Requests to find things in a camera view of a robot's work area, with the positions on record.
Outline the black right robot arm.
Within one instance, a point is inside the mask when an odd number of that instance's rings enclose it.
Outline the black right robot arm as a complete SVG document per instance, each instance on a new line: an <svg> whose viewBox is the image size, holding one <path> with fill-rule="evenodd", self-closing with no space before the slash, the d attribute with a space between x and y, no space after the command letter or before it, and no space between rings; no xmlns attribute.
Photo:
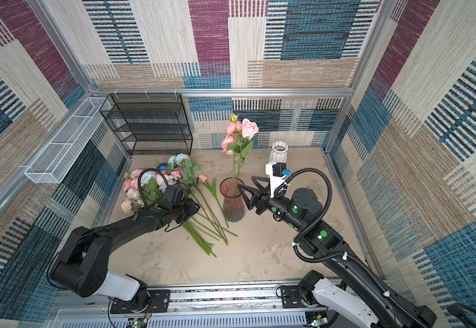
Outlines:
<svg viewBox="0 0 476 328"><path fill-rule="evenodd" d="M299 188L290 198L285 193L297 176L313 173L327 188L325 203L315 192ZM269 177L252 177L253 186L238 184L247 208L257 214L269 211L276 221L290 225L297 235L292 241L295 255L306 263L331 269L352 289L348 292L315 271L299 283L305 306L325 306L358 327L433 327L436 315L427 306L416 306L393 290L351 249L343 237L325 222L332 202L332 184L319 169L303 168L291 173L286 165L274 165Z"/></svg>

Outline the pink rose spray stem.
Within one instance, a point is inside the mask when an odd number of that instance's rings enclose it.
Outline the pink rose spray stem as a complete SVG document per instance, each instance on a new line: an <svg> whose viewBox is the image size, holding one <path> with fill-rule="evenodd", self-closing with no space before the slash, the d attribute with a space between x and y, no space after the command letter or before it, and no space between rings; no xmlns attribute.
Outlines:
<svg viewBox="0 0 476 328"><path fill-rule="evenodd" d="M246 157L253 148L254 137L258 134L258 124L244 118L239 120L236 114L231 114L226 128L226 137L221 142L225 154L232 156L232 182L236 187L240 171Z"/></svg>

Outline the red glass vase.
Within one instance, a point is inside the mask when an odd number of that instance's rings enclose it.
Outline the red glass vase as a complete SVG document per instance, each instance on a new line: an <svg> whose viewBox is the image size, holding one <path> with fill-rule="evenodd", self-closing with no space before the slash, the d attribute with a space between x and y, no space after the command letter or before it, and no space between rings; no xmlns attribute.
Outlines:
<svg viewBox="0 0 476 328"><path fill-rule="evenodd" d="M220 194L224 198L222 210L226 221L232 223L241 221L246 214L245 202L237 188L237 185L242 183L241 179L232 177L225 178L220 183Z"/></svg>

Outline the white ribbed ceramic vase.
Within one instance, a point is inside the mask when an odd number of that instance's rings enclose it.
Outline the white ribbed ceramic vase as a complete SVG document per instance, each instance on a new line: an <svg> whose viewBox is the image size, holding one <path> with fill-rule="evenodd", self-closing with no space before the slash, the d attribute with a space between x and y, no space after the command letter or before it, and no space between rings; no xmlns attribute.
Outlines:
<svg viewBox="0 0 476 328"><path fill-rule="evenodd" d="M285 163L288 157L288 144L283 141L273 142L269 161L274 163Z"/></svg>

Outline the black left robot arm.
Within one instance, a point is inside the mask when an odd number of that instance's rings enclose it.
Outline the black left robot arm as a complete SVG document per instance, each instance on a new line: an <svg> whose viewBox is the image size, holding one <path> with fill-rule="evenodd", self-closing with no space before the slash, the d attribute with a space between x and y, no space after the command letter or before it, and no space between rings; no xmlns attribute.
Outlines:
<svg viewBox="0 0 476 328"><path fill-rule="evenodd" d="M150 310L155 300L148 286L136 277L109 270L109 257L132 240L175 222L184 225L200 205L187 192L167 184L163 195L113 224L96 228L75 228L63 248L53 257L46 275L49 283L86 298L99 295L110 298L123 313Z"/></svg>

